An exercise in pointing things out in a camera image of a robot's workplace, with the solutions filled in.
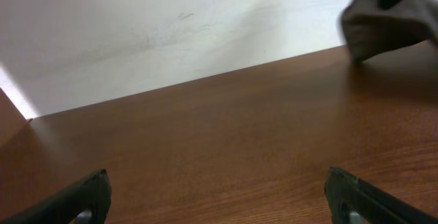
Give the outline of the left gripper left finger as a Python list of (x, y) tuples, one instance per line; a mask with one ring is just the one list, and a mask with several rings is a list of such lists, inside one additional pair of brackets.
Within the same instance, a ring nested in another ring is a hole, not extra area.
[(97, 170), (2, 223), (104, 223), (112, 202), (107, 171)]

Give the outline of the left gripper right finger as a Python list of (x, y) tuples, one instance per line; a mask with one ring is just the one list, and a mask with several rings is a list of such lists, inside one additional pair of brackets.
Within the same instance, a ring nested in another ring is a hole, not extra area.
[(324, 194), (333, 223), (429, 223), (437, 218), (339, 167), (331, 167)]

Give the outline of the grey shorts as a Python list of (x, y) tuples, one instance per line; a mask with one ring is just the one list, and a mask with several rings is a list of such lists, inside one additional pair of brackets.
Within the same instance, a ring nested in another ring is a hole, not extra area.
[(402, 0), (382, 10), (378, 0), (352, 0), (343, 10), (339, 25), (350, 59), (360, 64), (425, 40), (437, 44), (437, 2)]

